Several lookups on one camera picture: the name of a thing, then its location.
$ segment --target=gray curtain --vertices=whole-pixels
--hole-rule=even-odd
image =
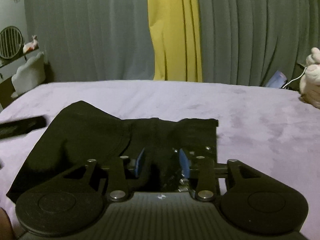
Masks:
[[[204,82],[259,86],[291,79],[318,47],[320,0],[199,0]]]
[[[147,0],[25,0],[54,81],[153,79]]]

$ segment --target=yellow curtain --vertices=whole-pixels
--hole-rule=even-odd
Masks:
[[[198,0],[148,0],[154,80],[202,82]]]

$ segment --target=bedspread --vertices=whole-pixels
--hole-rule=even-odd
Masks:
[[[218,162],[239,159],[301,192],[309,204],[301,233],[318,240],[320,110],[301,102],[298,92],[166,81],[50,83],[15,100],[1,112],[0,122],[37,115],[47,115],[51,122],[80,100],[121,119],[218,119]],[[0,206],[17,235],[23,230],[5,194],[44,131],[0,141]]]

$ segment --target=ribbed gray panel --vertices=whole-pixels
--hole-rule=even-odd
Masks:
[[[205,82],[259,86],[291,79],[320,46],[320,0],[199,0]]]
[[[127,202],[111,204],[91,228],[73,236],[21,240],[306,240],[299,233],[252,236],[225,222],[215,206],[193,200],[189,193],[136,192]]]
[[[147,0],[25,0],[55,81],[153,79]]]

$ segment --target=white cable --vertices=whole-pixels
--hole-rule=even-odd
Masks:
[[[292,79],[290,82],[288,82],[287,84],[285,84],[282,88],[285,88],[285,87],[286,87],[287,85],[289,85],[292,81],[295,81],[295,80],[301,78],[301,77],[303,76],[303,74],[305,73],[306,69],[307,69],[307,68],[304,67],[304,70],[303,70],[303,72],[302,72],[302,74],[301,74],[300,76],[298,76],[298,77],[295,78],[295,79]]]

